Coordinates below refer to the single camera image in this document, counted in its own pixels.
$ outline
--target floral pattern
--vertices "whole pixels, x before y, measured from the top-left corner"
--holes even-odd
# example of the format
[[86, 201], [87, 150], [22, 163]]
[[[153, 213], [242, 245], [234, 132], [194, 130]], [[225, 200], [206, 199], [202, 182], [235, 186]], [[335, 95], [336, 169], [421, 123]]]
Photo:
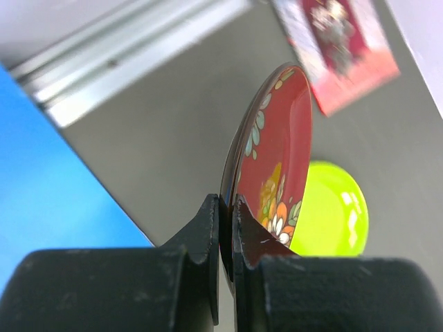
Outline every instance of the floral pattern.
[[255, 118], [254, 125], [252, 127], [251, 133], [249, 134], [248, 142], [246, 143], [246, 149], [244, 153], [246, 157], [249, 157], [252, 154], [252, 158], [254, 160], [257, 159], [257, 151], [254, 147], [257, 147], [260, 143], [260, 130], [264, 128], [264, 112], [263, 110], [268, 107], [269, 102], [271, 101], [271, 94], [269, 93], [262, 104], [260, 105], [260, 110], [257, 113], [257, 117]]
[[302, 201], [293, 204], [288, 213], [286, 204], [281, 201], [284, 189], [284, 179], [285, 176], [283, 174], [275, 196], [270, 198], [262, 208], [262, 216], [264, 216], [262, 219], [262, 225], [278, 241], [286, 247], [289, 247], [293, 232], [296, 229]]
[[[288, 71], [284, 72], [280, 79], [275, 83], [274, 89], [278, 90], [282, 87], [283, 82], [290, 78], [294, 74], [294, 70], [290, 68]], [[260, 143], [260, 130], [264, 128], [264, 110], [268, 107], [269, 103], [271, 102], [272, 94], [268, 93], [266, 97], [263, 99], [262, 104], [260, 105], [260, 110], [257, 113], [257, 117], [255, 118], [254, 125], [252, 127], [251, 133], [248, 137], [248, 142], [246, 142], [246, 148], [244, 150], [244, 153], [246, 154], [246, 157], [249, 157], [252, 155], [252, 158], [254, 160], [257, 160], [257, 150], [254, 149], [257, 147]]]

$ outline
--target teal leaf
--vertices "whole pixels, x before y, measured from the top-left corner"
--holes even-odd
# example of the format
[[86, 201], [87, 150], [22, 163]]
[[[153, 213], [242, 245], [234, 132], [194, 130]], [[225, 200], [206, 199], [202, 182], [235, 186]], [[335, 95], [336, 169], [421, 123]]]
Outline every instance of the teal leaf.
[[255, 120], [257, 122], [258, 129], [264, 128], [264, 114], [263, 111], [258, 111], [257, 119]]
[[298, 215], [300, 214], [300, 208], [302, 206], [302, 201], [299, 201], [297, 204], [294, 204], [289, 213], [289, 218], [297, 220]]
[[252, 152], [252, 137], [249, 136], [248, 142], [246, 144], [246, 149], [245, 149], [246, 157], [249, 157], [251, 155], [251, 152]]
[[252, 141], [255, 145], [260, 143], [260, 132], [258, 131], [257, 124], [254, 124], [254, 127], [252, 127]]

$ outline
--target lime green dish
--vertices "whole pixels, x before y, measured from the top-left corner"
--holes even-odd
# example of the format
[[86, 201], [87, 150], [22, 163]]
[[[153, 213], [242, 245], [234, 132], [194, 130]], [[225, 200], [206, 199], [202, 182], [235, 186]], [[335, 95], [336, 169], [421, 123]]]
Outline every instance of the lime green dish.
[[310, 162], [291, 250], [301, 256], [359, 256], [368, 230], [368, 207], [357, 182], [334, 164]]

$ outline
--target white surface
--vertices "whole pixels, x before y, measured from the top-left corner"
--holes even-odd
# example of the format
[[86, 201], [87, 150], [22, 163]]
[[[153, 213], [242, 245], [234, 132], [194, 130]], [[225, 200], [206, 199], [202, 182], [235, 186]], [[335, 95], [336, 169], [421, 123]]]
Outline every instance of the white surface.
[[1, 0], [0, 62], [8, 68], [130, 0]]
[[443, 117], [443, 28], [441, 1], [388, 0], [400, 31], [413, 54]]

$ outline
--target blue panel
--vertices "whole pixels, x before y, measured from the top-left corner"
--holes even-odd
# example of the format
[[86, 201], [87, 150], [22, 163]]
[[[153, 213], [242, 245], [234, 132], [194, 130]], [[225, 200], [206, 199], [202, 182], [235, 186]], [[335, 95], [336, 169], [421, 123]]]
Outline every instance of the blue panel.
[[44, 248], [151, 246], [10, 76], [0, 68], [0, 294]]

